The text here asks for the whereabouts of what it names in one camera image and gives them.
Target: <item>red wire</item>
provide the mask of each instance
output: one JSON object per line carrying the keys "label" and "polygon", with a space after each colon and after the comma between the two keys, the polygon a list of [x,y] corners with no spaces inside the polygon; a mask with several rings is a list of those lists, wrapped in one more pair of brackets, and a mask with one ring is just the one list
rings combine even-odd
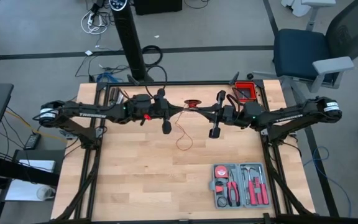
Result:
{"label": "red wire", "polygon": [[[182,126],[180,126],[180,124],[179,124],[179,119],[180,119],[181,115],[182,115],[184,112],[185,112],[184,110],[181,111],[180,114],[179,114],[179,116],[178,116],[178,119],[175,121],[176,127],[178,127],[178,128],[183,132],[183,134],[181,135],[181,137],[178,138],[178,140],[176,141],[176,145],[177,145],[177,148],[178,148],[178,149],[180,149],[180,150],[182,150],[182,151],[187,151],[187,150],[189,150],[191,147],[193,147],[193,139],[186,133],[185,129],[184,129]],[[181,147],[179,147],[178,142],[179,142],[183,137],[185,137],[185,136],[187,136],[187,137],[190,139],[191,144],[190,144],[190,146],[187,147],[187,148],[181,148]]]}

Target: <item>mesh chair back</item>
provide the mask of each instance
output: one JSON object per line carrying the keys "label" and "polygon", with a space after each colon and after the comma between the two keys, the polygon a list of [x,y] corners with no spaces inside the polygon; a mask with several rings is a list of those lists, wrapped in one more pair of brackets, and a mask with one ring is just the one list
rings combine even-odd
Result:
{"label": "mesh chair back", "polygon": [[358,0],[348,5],[333,19],[326,38],[332,58],[358,57]]}

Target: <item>black robotic arm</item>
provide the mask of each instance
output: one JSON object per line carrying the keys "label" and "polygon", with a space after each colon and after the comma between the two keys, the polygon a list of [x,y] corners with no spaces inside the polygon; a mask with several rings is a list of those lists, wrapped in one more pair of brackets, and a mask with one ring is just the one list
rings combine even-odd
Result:
{"label": "black robotic arm", "polygon": [[217,103],[210,107],[183,108],[171,105],[164,98],[165,91],[160,89],[157,94],[150,97],[147,94],[126,96],[120,89],[115,88],[114,98],[110,99],[109,106],[87,105],[72,101],[53,101],[42,105],[41,113],[36,117],[40,125],[47,128],[61,128],[66,132],[78,136],[83,147],[96,148],[99,145],[100,132],[93,128],[84,128],[71,120],[73,117],[108,119],[113,123],[127,124],[130,121],[162,119],[162,131],[164,134],[171,132],[169,119],[183,111],[191,111],[203,115],[213,128],[209,131],[210,138],[218,138],[220,135],[219,124],[238,126],[242,129],[252,128],[256,131],[264,131],[268,134],[270,142],[279,142],[294,131],[316,123],[335,123],[342,118],[342,111],[335,100],[326,97],[317,97],[306,100],[304,103],[281,108],[276,111],[265,111],[258,102],[245,103],[240,111],[235,105],[224,105],[225,91],[220,91],[216,97]]}

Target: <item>office chair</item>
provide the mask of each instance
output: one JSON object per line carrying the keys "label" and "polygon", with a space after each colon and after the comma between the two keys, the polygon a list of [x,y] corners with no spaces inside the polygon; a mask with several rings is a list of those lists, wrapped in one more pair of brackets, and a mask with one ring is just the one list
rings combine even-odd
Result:
{"label": "office chair", "polygon": [[326,35],[310,30],[280,30],[274,41],[276,73],[254,71],[247,77],[279,77],[282,88],[291,87],[300,95],[294,81],[304,82],[311,93],[316,93],[320,86],[339,88],[343,73],[354,68],[352,60],[357,57],[358,0],[355,0],[331,21]]}

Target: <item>gray tool case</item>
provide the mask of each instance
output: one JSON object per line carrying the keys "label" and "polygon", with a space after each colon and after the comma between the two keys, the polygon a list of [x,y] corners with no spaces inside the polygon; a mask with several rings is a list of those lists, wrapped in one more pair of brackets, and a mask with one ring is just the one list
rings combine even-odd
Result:
{"label": "gray tool case", "polygon": [[[231,190],[231,192],[227,192],[227,183],[229,182],[229,178],[228,177],[227,178],[223,178],[223,177],[216,178],[215,168],[217,166],[224,166],[227,169],[227,174],[231,170],[233,179],[237,183],[237,188],[239,191],[240,203],[238,206],[235,201],[234,191]],[[248,172],[244,169],[245,167],[250,170],[249,174],[250,174],[250,178],[252,180],[253,186],[254,186],[254,191],[255,191],[254,198],[256,199],[256,204],[254,204],[254,205],[251,205],[249,188],[248,188],[249,176],[248,176]],[[270,206],[270,194],[269,194],[270,191],[269,191],[268,183],[266,181],[265,169],[264,169],[262,163],[249,162],[249,163],[243,163],[243,164],[215,164],[212,169],[212,176],[213,176],[213,180],[209,183],[209,188],[214,191],[214,195],[215,195],[214,200],[215,200],[216,208],[218,208],[218,209],[236,209],[236,208],[242,208],[242,207],[265,208],[265,207]],[[262,178],[263,184],[265,184],[266,195],[267,195],[267,197],[265,197],[265,199],[267,198],[267,201],[263,199],[262,185],[259,184],[258,189],[255,187],[256,180],[261,179],[261,178]],[[216,184],[219,181],[223,183],[223,191],[222,192],[216,191]],[[262,200],[260,200],[260,198],[258,198],[257,193],[259,193],[259,192],[260,192],[260,196],[262,197]],[[233,198],[232,206],[230,206],[228,203],[228,194],[231,194],[231,196]],[[221,197],[226,198],[226,206],[222,206],[224,204],[223,203],[224,200],[221,199]]]}

